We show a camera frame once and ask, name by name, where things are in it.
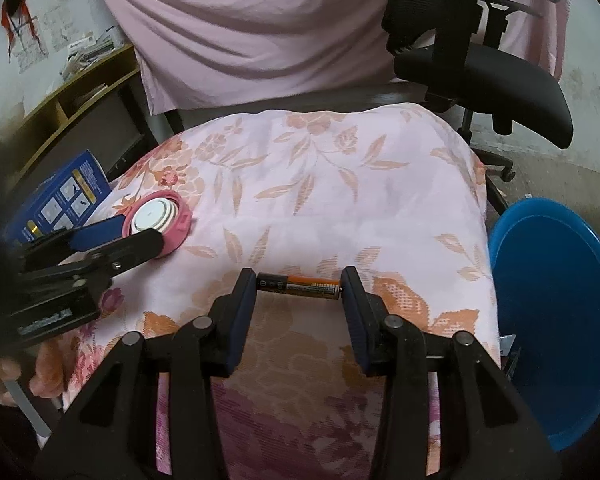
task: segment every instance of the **orange and black battery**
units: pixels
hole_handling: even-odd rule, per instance
[[[337,280],[282,276],[261,272],[258,274],[256,282],[258,283],[258,290],[268,292],[325,298],[327,300],[337,300],[340,296],[340,282]]]

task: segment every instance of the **human hand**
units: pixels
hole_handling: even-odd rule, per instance
[[[35,375],[29,380],[31,393],[38,397],[51,399],[62,393],[64,373],[62,354],[56,340],[45,341],[38,349]],[[15,380],[20,377],[22,368],[12,358],[0,358],[0,404],[15,406],[11,394],[7,392],[3,380]]]

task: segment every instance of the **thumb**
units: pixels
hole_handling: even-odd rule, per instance
[[[39,397],[57,397],[64,386],[62,354],[55,339],[40,345],[36,358],[36,375],[29,381],[31,392]]]

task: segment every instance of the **white wall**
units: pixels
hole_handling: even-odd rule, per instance
[[[45,12],[58,5],[66,6],[74,17],[74,23],[81,32],[93,31],[98,36],[116,22],[103,0],[26,0],[32,18],[41,18]],[[64,67],[66,49],[53,52],[48,32],[42,31],[49,56],[31,66],[23,74],[18,71],[18,63],[11,56],[9,63],[8,38],[0,25],[0,121],[7,118],[14,106],[22,102],[24,113],[35,108],[49,91],[62,83],[59,72]]]
[[[514,124],[512,135],[491,129],[491,117],[476,115],[474,144],[530,153],[549,154],[600,172],[600,4],[571,0],[566,31],[564,69],[560,80],[573,118],[571,146],[560,150],[524,126]]]

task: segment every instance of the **blue bucket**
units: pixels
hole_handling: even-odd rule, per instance
[[[501,216],[489,250],[500,333],[522,351],[513,383],[556,451],[600,414],[600,239],[545,198]]]

